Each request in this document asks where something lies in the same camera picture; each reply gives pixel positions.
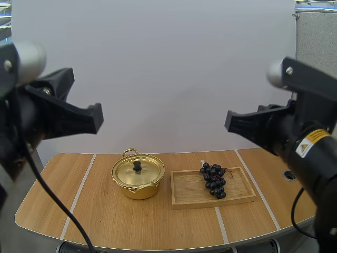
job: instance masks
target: pot lid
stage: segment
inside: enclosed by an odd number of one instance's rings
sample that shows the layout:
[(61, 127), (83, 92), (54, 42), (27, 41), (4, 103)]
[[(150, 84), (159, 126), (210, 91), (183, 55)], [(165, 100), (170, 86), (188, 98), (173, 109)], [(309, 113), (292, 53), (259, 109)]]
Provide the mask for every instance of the pot lid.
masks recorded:
[[(126, 152), (136, 154), (126, 156)], [(138, 154), (135, 149), (128, 149), (112, 169), (112, 178), (120, 186), (136, 188), (142, 184), (158, 183), (164, 176), (163, 162), (149, 154)]]

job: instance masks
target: gray cylindrical joint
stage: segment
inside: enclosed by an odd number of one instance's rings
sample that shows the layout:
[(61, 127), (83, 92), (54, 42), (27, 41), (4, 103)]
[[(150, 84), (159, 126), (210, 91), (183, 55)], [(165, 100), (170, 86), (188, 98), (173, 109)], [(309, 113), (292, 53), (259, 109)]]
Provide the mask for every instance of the gray cylindrical joint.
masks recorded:
[(35, 80), (46, 66), (46, 52), (44, 48), (33, 42), (15, 43), (18, 59), (18, 84)]

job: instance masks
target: gray panel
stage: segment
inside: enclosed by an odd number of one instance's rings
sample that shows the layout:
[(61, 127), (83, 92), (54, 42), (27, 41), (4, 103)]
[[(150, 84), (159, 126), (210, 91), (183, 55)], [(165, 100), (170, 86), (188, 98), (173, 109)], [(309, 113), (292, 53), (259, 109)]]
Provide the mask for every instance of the gray panel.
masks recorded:
[(297, 14), (296, 58), (337, 78), (337, 13)]

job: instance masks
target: yellow warning label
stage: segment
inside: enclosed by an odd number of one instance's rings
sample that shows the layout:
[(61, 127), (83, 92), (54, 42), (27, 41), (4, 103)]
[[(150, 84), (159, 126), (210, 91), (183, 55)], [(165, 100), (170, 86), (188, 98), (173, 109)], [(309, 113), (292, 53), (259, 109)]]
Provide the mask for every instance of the yellow warning label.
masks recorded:
[(326, 132), (324, 129), (317, 129), (311, 133), (309, 133), (306, 138), (311, 141), (312, 144), (315, 144), (319, 140), (321, 140), (325, 136), (330, 136), (328, 132)]
[(301, 145), (301, 151), (304, 152), (304, 150), (306, 149), (307, 146), (308, 146), (308, 144)]

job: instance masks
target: white wall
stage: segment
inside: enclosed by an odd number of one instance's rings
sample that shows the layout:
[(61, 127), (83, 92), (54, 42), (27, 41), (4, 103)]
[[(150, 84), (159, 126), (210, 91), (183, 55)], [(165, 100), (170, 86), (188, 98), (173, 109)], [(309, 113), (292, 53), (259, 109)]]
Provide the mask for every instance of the white wall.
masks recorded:
[(227, 133), (226, 113), (290, 97), (265, 71), (295, 56), (293, 9), (292, 0), (15, 0), (13, 41), (45, 45), (44, 73), (73, 67), (69, 103), (103, 106), (98, 135), (43, 141), (43, 164), (59, 152), (253, 147)]

